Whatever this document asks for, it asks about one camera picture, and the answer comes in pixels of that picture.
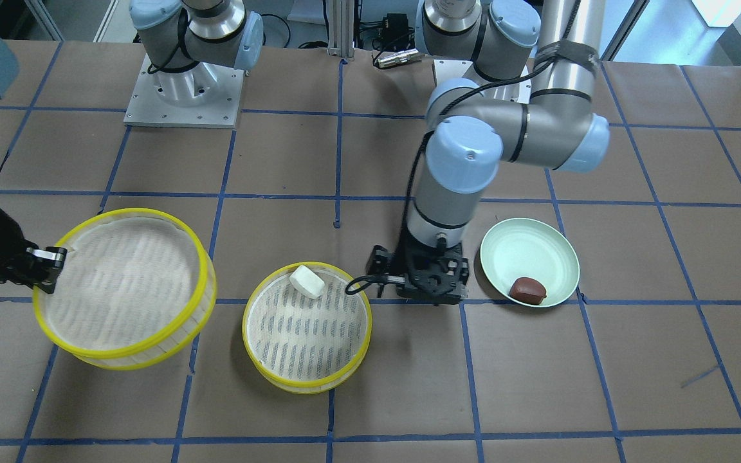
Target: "white eraser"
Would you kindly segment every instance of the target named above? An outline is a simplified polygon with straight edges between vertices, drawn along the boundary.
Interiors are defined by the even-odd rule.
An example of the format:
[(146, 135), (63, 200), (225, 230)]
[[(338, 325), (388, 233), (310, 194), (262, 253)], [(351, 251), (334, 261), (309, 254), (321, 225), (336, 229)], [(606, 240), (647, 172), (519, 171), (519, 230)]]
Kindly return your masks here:
[(324, 289), (324, 281), (305, 266), (299, 266), (294, 270), (291, 274), (291, 284), (298, 292), (311, 299), (320, 297)]

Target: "round basket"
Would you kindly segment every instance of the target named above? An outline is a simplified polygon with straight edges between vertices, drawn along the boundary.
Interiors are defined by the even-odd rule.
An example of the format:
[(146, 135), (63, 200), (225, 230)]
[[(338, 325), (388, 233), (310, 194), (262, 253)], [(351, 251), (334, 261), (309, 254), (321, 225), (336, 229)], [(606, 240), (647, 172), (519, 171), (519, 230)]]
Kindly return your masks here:
[(214, 266), (185, 223), (146, 208), (103, 213), (68, 232), (56, 291), (33, 290), (42, 331), (86, 363), (150, 366), (179, 352), (214, 310)]
[[(290, 276), (306, 266), (324, 281), (318, 299), (299, 293)], [(244, 308), (242, 337), (256, 369), (280, 389), (316, 394), (358, 369), (371, 342), (371, 303), (345, 294), (353, 278), (330, 264), (300, 262), (265, 278)]]

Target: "metal connector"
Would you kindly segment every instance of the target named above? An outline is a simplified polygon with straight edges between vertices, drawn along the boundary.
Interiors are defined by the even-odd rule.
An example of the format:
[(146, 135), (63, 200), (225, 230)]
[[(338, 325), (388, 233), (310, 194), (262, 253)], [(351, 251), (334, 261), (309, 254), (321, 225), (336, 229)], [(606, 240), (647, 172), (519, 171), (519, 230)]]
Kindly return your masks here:
[(417, 49), (403, 50), (393, 55), (386, 56), (385, 58), (379, 59), (379, 69), (393, 68), (395, 66), (402, 66), (404, 64), (411, 64), (411, 62), (421, 61), (425, 56), (424, 53)]

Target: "chocolate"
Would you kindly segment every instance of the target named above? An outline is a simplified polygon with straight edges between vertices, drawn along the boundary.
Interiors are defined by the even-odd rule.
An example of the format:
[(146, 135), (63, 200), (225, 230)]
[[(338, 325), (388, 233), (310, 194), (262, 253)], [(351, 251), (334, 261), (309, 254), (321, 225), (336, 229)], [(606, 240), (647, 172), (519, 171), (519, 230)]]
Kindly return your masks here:
[(539, 305), (545, 296), (547, 296), (547, 291), (541, 282), (533, 278), (522, 277), (517, 278), (517, 281), (511, 286), (511, 292), (508, 295), (519, 302)]

